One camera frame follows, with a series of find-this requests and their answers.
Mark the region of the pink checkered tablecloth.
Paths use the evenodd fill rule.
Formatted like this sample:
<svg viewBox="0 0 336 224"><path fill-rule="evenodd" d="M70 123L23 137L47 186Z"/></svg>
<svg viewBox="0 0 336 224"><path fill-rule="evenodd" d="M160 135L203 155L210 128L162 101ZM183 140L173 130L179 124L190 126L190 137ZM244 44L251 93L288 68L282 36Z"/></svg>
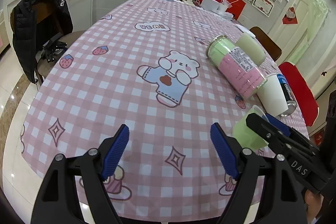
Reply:
<svg viewBox="0 0 336 224"><path fill-rule="evenodd" d="M128 0L70 46L35 96L24 122L23 158L44 176L55 155L81 156L130 130L106 189L118 214L144 221L221 215L235 182L210 139L225 133L257 96L240 97L206 57L219 35L242 32L205 10L167 0Z"/></svg>

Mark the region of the clear plastic drink cup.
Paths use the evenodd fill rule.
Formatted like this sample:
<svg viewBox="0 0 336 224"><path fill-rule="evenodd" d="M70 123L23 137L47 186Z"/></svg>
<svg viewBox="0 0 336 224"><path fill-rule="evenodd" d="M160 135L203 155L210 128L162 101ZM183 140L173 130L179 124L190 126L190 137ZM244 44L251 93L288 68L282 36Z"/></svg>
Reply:
<svg viewBox="0 0 336 224"><path fill-rule="evenodd" d="M219 15L223 15L229 8L232 7L232 5L234 3L236 3L238 0L233 1L233 2L229 2L228 0L221 0L218 8L217 8L217 12Z"/></svg>

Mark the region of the red diamond door decoration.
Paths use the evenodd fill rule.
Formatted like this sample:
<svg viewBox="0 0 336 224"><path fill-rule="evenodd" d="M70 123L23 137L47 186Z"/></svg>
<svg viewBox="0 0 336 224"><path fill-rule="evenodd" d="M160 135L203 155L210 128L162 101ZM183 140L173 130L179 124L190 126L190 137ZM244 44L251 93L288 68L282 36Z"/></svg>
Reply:
<svg viewBox="0 0 336 224"><path fill-rule="evenodd" d="M282 18L282 24L298 24L294 7L290 7Z"/></svg>

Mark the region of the white paper cup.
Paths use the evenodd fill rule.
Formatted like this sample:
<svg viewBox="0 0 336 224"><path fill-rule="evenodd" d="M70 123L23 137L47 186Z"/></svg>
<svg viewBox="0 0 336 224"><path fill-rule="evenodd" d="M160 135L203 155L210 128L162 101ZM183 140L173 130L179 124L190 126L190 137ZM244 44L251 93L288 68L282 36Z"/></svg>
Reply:
<svg viewBox="0 0 336 224"><path fill-rule="evenodd" d="M266 83L258 89L257 96L265 111L274 117L280 116L288 110L288 105L276 73L272 73L266 77Z"/></svg>

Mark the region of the brown wooden chair right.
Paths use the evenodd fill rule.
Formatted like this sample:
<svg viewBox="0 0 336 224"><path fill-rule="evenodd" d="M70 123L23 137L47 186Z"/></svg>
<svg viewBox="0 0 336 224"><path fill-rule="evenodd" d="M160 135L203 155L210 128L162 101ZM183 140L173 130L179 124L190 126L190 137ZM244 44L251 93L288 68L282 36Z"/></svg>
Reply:
<svg viewBox="0 0 336 224"><path fill-rule="evenodd" d="M277 61L280 58L282 54L281 48L260 27L252 27L250 32L256 36L256 39L272 57L273 61Z"/></svg>

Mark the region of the small green plastic cup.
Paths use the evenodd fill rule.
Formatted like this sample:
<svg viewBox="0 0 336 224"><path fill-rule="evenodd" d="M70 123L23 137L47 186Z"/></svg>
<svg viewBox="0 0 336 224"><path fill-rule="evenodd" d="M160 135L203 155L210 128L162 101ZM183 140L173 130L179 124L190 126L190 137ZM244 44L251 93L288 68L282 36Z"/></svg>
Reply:
<svg viewBox="0 0 336 224"><path fill-rule="evenodd" d="M250 148L251 150L258 150L264 148L268 143L258 136L253 130L246 125L246 118L249 114L255 113L262 119L268 122L266 114L256 105L253 105L249 111L244 115L232 130L232 136L239 142L242 148Z"/></svg>

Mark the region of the blue metal can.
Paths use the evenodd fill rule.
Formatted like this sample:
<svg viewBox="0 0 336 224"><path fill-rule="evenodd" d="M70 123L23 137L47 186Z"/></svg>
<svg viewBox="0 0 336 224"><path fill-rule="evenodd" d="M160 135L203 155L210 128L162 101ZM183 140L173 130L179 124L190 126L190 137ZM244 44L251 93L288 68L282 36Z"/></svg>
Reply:
<svg viewBox="0 0 336 224"><path fill-rule="evenodd" d="M276 74L276 94L277 94L277 115L287 117L294 113L297 102L285 76Z"/></svg>

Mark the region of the pale green cup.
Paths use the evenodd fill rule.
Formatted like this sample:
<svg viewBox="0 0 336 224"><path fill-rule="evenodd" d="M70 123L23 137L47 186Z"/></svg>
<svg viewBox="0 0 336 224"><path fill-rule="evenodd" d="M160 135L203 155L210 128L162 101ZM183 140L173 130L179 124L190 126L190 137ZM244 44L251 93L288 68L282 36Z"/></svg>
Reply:
<svg viewBox="0 0 336 224"><path fill-rule="evenodd" d="M246 33L243 33L235 43L257 65L260 66L266 59L266 53L258 42Z"/></svg>

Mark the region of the green pink cup stack tube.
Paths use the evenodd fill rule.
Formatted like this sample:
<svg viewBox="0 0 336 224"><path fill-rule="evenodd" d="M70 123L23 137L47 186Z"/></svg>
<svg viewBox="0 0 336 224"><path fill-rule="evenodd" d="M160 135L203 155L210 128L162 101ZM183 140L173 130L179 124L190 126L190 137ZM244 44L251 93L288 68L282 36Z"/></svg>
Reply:
<svg viewBox="0 0 336 224"><path fill-rule="evenodd" d="M225 35L219 35L209 43L206 56L246 100L267 82L251 58Z"/></svg>

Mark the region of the white box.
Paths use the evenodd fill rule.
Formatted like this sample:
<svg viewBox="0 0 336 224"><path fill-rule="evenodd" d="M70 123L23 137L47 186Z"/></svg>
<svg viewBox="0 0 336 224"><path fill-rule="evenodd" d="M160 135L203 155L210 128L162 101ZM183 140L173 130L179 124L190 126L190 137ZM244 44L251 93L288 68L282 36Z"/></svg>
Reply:
<svg viewBox="0 0 336 224"><path fill-rule="evenodd" d="M221 3L216 0L202 0L201 7L206 11L215 12L221 6Z"/></svg>

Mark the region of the white panel door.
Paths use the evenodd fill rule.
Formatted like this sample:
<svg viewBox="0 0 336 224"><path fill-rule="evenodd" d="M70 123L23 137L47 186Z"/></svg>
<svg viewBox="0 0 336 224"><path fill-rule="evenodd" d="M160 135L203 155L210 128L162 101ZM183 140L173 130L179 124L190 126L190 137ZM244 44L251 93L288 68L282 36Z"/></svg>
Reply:
<svg viewBox="0 0 336 224"><path fill-rule="evenodd" d="M307 42L308 21L308 0L289 0L269 32L269 37L281 48L277 64L288 61Z"/></svg>

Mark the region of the red cushioned chair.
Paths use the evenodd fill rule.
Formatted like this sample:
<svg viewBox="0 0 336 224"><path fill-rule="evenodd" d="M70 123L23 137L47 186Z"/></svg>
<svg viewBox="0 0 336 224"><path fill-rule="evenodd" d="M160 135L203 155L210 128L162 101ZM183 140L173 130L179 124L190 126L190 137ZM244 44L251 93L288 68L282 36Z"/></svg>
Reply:
<svg viewBox="0 0 336 224"><path fill-rule="evenodd" d="M314 122L317 120L319 114L319 106L313 93L294 64L285 61L278 67L288 81L301 110L306 126L311 127L314 125Z"/></svg>

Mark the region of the black jacket on chair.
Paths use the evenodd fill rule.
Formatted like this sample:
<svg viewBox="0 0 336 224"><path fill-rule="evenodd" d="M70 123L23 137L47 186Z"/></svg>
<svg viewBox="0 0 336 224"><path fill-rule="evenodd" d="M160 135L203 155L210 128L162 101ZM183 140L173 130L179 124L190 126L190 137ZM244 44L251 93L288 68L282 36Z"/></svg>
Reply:
<svg viewBox="0 0 336 224"><path fill-rule="evenodd" d="M42 84L39 61L55 63L56 56L67 50L62 38L73 31L66 0L21 0L10 14L13 49L33 84Z"/></svg>

